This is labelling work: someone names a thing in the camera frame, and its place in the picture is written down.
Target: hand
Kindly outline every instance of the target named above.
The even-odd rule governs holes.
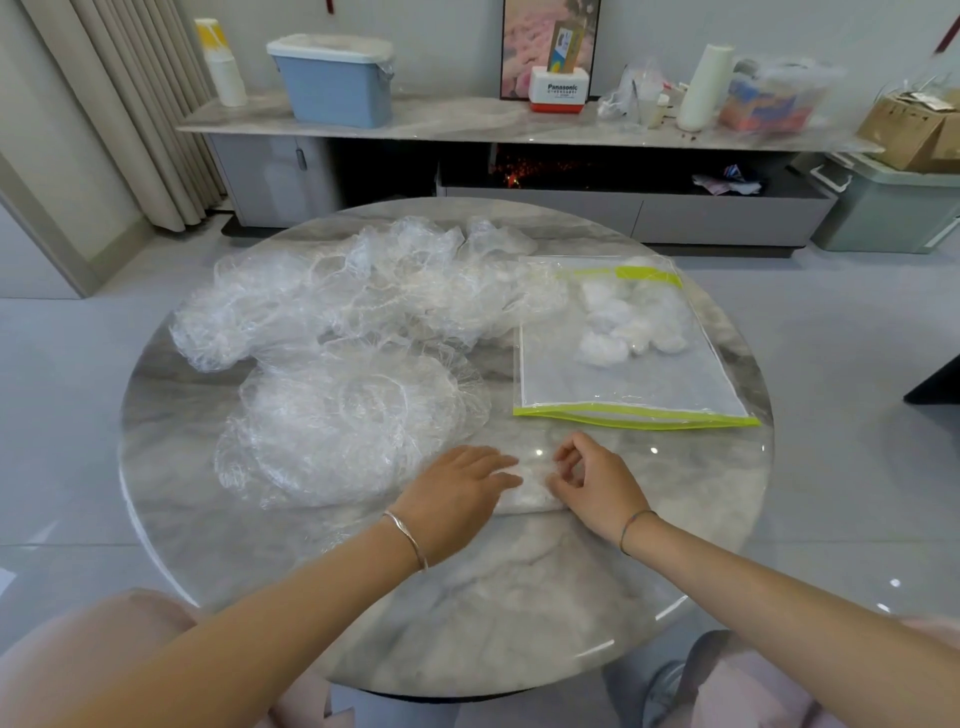
[[[557,472],[547,476],[547,488],[587,528],[612,544],[620,543],[623,526],[634,513],[650,507],[623,458],[583,432],[568,435],[553,459]],[[582,479],[573,474],[581,461]]]
[[[523,482],[519,475],[497,472],[517,462],[496,448],[448,450],[407,486],[390,511],[434,566],[469,544],[490,520],[500,494]]]

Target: left hand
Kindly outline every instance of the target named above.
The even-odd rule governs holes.
[[[496,448],[448,450],[414,480],[390,510],[410,530],[430,566],[469,544],[519,475],[498,473],[519,462]]]

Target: forearm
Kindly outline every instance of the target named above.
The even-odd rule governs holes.
[[[960,652],[651,517],[625,549],[851,728],[956,724]]]
[[[55,725],[253,726],[360,614],[417,568],[406,537],[378,522],[205,620]]]

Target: floor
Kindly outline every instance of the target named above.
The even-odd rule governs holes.
[[[167,589],[120,498],[118,410],[140,349],[228,248],[220,216],[158,239],[87,301],[0,301],[0,652],[132,586]],[[960,407],[901,396],[960,352],[960,238],[930,256],[686,258],[751,344],[777,419],[748,555],[895,614],[960,615]],[[638,688],[715,623],[692,614],[602,672],[485,704],[347,689],[362,728],[615,726]]]

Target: white wall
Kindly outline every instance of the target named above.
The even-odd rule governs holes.
[[[180,0],[186,18],[220,19],[247,83],[276,87],[264,50],[291,33],[382,36],[397,49],[397,80],[435,92],[495,95],[502,0]],[[850,71],[826,110],[855,125],[876,92],[920,73],[957,14],[955,0],[601,0],[592,93],[623,65],[653,54],[669,78],[689,80],[708,42],[743,52],[810,55]],[[960,47],[948,62],[960,71]]]
[[[17,0],[0,0],[0,154],[87,260],[141,217]]]

